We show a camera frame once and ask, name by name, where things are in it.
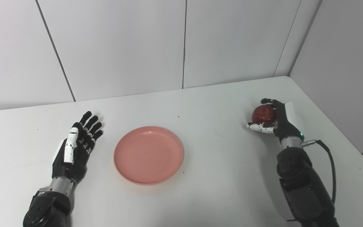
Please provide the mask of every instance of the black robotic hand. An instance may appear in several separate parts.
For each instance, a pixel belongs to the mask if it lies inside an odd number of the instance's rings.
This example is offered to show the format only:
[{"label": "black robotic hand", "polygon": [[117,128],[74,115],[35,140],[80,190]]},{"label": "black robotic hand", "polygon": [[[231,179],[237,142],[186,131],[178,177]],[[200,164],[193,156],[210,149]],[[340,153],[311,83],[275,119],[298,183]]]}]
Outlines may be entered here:
[{"label": "black robotic hand", "polygon": [[277,119],[275,122],[262,122],[259,124],[248,122],[247,128],[257,132],[274,134],[279,138],[280,142],[282,139],[291,136],[298,137],[301,141],[304,140],[304,136],[299,129],[301,119],[296,117],[291,102],[285,104],[277,99],[264,98],[261,99],[260,103],[271,106],[276,111]]},{"label": "black robotic hand", "polygon": [[103,134],[103,131],[99,130],[102,123],[97,122],[96,115],[90,118],[91,116],[92,113],[88,111],[79,122],[72,125],[68,138],[62,143],[53,162],[52,178],[65,176],[78,183],[85,177],[89,155],[95,147],[96,140]]},{"label": "black robotic hand", "polygon": [[72,209],[69,200],[72,187],[85,177],[89,155],[103,134],[99,130],[102,123],[97,122],[97,116],[91,116],[90,111],[86,112],[74,123],[68,138],[60,143],[52,165],[51,184],[33,196],[23,227],[66,227],[66,218]]}]

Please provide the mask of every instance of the pink plate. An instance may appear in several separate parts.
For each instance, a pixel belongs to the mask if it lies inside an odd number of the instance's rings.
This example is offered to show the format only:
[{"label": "pink plate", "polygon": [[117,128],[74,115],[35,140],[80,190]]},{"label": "pink plate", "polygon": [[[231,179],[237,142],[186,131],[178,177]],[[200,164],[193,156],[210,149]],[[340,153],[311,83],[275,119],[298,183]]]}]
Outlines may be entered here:
[{"label": "pink plate", "polygon": [[128,132],[114,151],[117,171],[136,184],[158,184],[173,176],[183,162],[183,145],[171,131],[146,126]]}]

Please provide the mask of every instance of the wall seam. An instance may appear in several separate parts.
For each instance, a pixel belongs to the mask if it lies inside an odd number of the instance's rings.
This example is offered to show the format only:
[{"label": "wall seam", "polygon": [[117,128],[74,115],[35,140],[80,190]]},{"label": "wall seam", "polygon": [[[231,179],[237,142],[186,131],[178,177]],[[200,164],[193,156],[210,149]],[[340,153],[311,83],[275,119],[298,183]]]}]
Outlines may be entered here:
[{"label": "wall seam", "polygon": [[37,4],[37,8],[39,9],[39,12],[40,12],[40,16],[42,17],[42,20],[43,20],[43,23],[44,23],[44,27],[46,28],[46,31],[47,31],[47,34],[49,35],[49,38],[50,38],[50,42],[53,46],[53,49],[54,49],[54,52],[56,54],[56,57],[58,59],[58,62],[60,64],[60,67],[61,67],[61,70],[62,70],[62,73],[64,75],[64,78],[65,78],[65,81],[66,81],[66,84],[68,86],[68,89],[69,89],[69,92],[71,93],[71,96],[72,96],[72,99],[74,102],[76,102],[75,100],[75,96],[74,96],[74,93],[72,92],[72,89],[71,89],[71,85],[69,84],[69,80],[68,78],[66,77],[66,73],[65,73],[65,70],[64,70],[64,66],[62,65],[62,62],[61,62],[61,59],[60,59],[60,56],[58,55],[58,51],[57,51],[57,48],[54,44],[54,41],[53,41],[53,38],[51,36],[51,33],[50,33],[50,30],[49,30],[49,27],[47,26],[47,22],[46,22],[46,19],[44,18],[44,15],[43,15],[43,12],[42,12],[42,8],[40,7],[40,4],[39,4],[39,1],[38,0],[35,0],[36,1],[36,4]]}]

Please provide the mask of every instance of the cable connector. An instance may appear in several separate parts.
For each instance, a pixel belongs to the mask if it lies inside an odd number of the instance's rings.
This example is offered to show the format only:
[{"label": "cable connector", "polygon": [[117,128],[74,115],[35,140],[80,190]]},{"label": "cable connector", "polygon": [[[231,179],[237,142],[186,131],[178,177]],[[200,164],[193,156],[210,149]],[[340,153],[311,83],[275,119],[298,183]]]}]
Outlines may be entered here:
[{"label": "cable connector", "polygon": [[317,143],[316,140],[312,139],[312,140],[304,141],[303,143],[301,143],[301,145],[303,147],[307,147],[307,146],[310,146],[310,145],[315,144],[315,143]]}]

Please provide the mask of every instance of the white wall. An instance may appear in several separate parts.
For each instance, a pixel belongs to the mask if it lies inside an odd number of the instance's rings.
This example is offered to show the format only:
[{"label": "white wall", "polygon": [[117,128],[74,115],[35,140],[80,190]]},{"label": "white wall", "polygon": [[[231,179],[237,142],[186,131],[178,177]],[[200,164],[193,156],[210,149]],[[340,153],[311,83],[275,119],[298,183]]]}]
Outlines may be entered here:
[{"label": "white wall", "polygon": [[76,100],[181,89],[185,0],[39,0]]},{"label": "white wall", "polygon": [[70,101],[36,3],[0,0],[0,109]]},{"label": "white wall", "polygon": [[291,77],[363,152],[363,1],[321,3]]},{"label": "white wall", "polygon": [[[39,3],[86,100],[286,75],[317,0]],[[70,101],[36,1],[0,0],[0,109]]]},{"label": "white wall", "polygon": [[184,87],[286,76],[316,4],[188,0]]}]

